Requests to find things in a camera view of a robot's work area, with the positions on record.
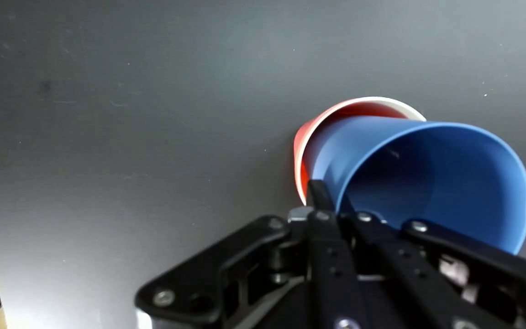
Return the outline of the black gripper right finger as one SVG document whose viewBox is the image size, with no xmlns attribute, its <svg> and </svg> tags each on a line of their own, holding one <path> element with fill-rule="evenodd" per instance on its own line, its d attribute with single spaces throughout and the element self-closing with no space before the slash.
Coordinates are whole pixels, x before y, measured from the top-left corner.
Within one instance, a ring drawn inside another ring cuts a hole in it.
<svg viewBox="0 0 526 329">
<path fill-rule="evenodd" d="M 392 285 L 408 329 L 526 329 L 526 257 L 425 219 L 392 228 L 343 212 L 337 221 L 356 265 Z"/>
</svg>

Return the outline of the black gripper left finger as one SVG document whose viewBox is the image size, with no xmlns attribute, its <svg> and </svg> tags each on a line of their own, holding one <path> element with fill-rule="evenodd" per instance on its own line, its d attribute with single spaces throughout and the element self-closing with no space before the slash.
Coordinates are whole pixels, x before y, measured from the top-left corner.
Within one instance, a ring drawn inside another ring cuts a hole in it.
<svg viewBox="0 0 526 329">
<path fill-rule="evenodd" d="M 354 267 L 323 181 L 308 183 L 306 203 L 312 206 L 306 217 L 306 247 L 315 327 L 359 329 Z"/>
</svg>

